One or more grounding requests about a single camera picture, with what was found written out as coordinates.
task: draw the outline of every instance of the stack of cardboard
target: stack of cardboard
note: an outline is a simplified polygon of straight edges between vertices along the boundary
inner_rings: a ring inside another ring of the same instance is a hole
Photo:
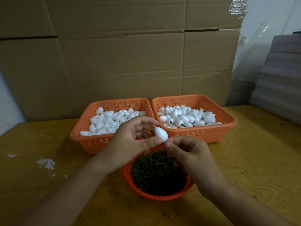
[[[274,37],[250,103],[301,124],[301,34]]]
[[[224,105],[237,6],[245,1],[4,0],[0,71],[30,121],[117,98],[204,94]]]

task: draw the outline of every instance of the hand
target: hand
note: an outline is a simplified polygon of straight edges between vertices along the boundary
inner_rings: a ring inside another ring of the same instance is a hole
[[[141,152],[163,143],[160,137],[151,137],[149,134],[154,135],[154,125],[158,124],[155,119],[144,116],[122,123],[107,146],[96,157],[102,159],[108,173],[115,171]]]
[[[182,164],[205,198],[210,199],[212,192],[218,192],[227,183],[205,141],[186,136],[171,137],[164,147],[167,156],[176,159],[174,165]]]

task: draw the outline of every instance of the table surface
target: table surface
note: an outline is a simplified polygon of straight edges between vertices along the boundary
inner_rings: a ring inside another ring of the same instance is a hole
[[[209,144],[226,177],[277,213],[301,222],[301,128],[253,105],[225,107],[238,126]],[[77,119],[21,123],[0,137],[0,223],[15,225],[47,193],[91,158],[69,139]],[[41,167],[50,159],[55,165]],[[109,174],[75,225],[231,225],[194,185],[183,197],[157,202]]]

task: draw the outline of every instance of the rectangular basket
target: rectangular basket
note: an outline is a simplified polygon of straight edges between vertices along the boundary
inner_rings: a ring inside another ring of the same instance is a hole
[[[133,108],[134,111],[144,110],[146,111],[146,116],[155,118],[151,104],[146,98],[107,100],[89,104],[71,130],[70,139],[80,142],[85,151],[93,155],[104,148],[114,135],[113,133],[85,137],[79,135],[80,131],[87,131],[89,129],[90,118],[95,115],[95,111],[98,107],[102,107],[104,111],[113,110],[114,112],[118,112],[122,109],[128,110],[129,108]]]
[[[222,124],[192,128],[166,128],[160,120],[158,109],[166,106],[174,107],[176,105],[185,105],[198,110],[203,108],[205,111],[211,111],[215,114],[216,122],[221,122]],[[168,133],[169,137],[191,136],[205,140],[207,143],[213,143],[221,141],[228,129],[237,125],[237,120],[234,117],[204,95],[182,95],[154,98],[151,101],[151,106],[155,119],[160,123],[159,127],[164,129]]]

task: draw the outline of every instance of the fingernail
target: fingernail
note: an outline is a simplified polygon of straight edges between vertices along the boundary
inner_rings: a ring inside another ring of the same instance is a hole
[[[156,139],[156,144],[162,144],[163,143],[163,139],[161,139],[160,137]]]
[[[170,142],[165,142],[165,143],[164,143],[164,147],[165,147],[165,148],[169,148],[169,147],[170,147],[170,145],[171,145],[171,143],[170,143]]]

